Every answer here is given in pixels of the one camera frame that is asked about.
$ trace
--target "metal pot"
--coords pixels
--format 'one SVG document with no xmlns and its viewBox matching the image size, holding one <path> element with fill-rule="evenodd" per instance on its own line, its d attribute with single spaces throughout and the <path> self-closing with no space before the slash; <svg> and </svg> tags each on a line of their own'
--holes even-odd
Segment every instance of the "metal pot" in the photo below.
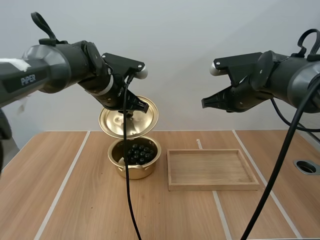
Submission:
<svg viewBox="0 0 320 240">
<path fill-rule="evenodd" d="M 154 151 L 155 157 L 152 161 L 144 165 L 129 165 L 129 179 L 143 179 L 149 176 L 156 167 L 156 161 L 161 155 L 161 146 L 160 144 L 148 136 L 141 136 L 135 139 L 128 139 L 128 149 L 132 147 L 133 144 L 145 145 L 148 146 L 151 150 Z M 116 171 L 118 174 L 126 178 L 126 167 L 123 164 L 120 164 L 119 161 L 124 157 L 124 141 L 119 139 L 114 141 L 108 149 L 108 157 L 110 161 L 115 165 Z"/>
</svg>

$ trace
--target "wooden tray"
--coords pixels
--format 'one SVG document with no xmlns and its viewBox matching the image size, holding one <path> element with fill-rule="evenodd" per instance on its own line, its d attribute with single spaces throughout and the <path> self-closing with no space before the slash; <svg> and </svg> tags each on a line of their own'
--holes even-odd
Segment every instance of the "wooden tray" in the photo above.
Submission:
<svg viewBox="0 0 320 240">
<path fill-rule="evenodd" d="M 168 149 L 169 191 L 258 190 L 239 149 Z"/>
</svg>

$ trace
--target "wooden table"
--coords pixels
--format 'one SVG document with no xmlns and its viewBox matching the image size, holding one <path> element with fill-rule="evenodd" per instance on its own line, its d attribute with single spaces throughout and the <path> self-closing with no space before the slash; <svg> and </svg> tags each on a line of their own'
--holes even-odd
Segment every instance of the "wooden table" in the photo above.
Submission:
<svg viewBox="0 0 320 240">
<path fill-rule="evenodd" d="M 285 138 L 284 130 L 154 131 L 162 146 L 154 173 L 131 180 L 143 240 L 236 240 L 244 232 Z M 0 239 L 135 240 L 125 179 L 108 160 L 115 139 L 103 132 L 43 132 L 33 137 L 0 179 Z M 258 191 L 168 191 L 166 149 L 240 149 Z M 319 238 L 320 175 L 294 160 L 320 164 L 296 134 L 250 239 Z"/>
</svg>

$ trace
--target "white wall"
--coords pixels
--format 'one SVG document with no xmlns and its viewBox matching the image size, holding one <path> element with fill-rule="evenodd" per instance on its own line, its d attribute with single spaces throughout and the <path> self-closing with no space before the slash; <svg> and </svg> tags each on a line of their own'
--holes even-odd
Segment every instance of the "white wall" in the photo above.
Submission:
<svg viewBox="0 0 320 240">
<path fill-rule="evenodd" d="M 38 11 L 60 40 L 92 41 L 100 53 L 146 63 L 148 78 L 130 89 L 156 103 L 156 130 L 285 129 L 270 102 L 242 114 L 202 109 L 202 98 L 230 84 L 225 76 L 212 77 L 209 66 L 219 57 L 297 52 L 299 36 L 320 28 L 319 9 L 317 0 L 6 0 L 0 56 L 19 57 L 46 37 L 30 17 Z M 100 130 L 102 107 L 77 85 L 32 94 L 22 113 L 20 105 L 4 108 L 20 148 L 42 131 Z M 292 107 L 279 107 L 292 117 Z"/>
</svg>

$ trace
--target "robotic arm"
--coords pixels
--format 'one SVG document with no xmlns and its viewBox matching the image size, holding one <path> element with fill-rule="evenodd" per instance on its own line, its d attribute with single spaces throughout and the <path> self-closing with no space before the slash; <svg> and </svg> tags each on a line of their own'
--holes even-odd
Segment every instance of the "robotic arm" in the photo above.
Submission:
<svg viewBox="0 0 320 240">
<path fill-rule="evenodd" d="M 145 64 L 110 53 L 101 56 L 92 42 L 59 41 L 39 13 L 31 17 L 49 38 L 40 39 L 22 59 L 0 59 L 0 108 L 37 90 L 52 94 L 78 83 L 104 108 L 123 112 L 125 79 L 145 79 Z M 146 102 L 127 91 L 129 113 L 146 113 L 148 108 Z M 0 139 L 9 139 L 10 126 L 3 112 L 0 115 Z"/>
<path fill-rule="evenodd" d="M 302 43 L 310 33 L 317 33 L 311 53 L 305 58 Z M 320 73 L 320 32 L 306 31 L 298 41 L 299 53 L 291 56 L 273 51 L 256 52 L 217 58 L 210 67 L 213 76 L 228 74 L 231 86 L 202 99 L 203 108 L 216 108 L 227 112 L 245 112 L 272 98 L 278 98 L 298 108 L 314 78 Z M 306 113 L 320 112 L 320 91 L 304 108 Z"/>
</svg>

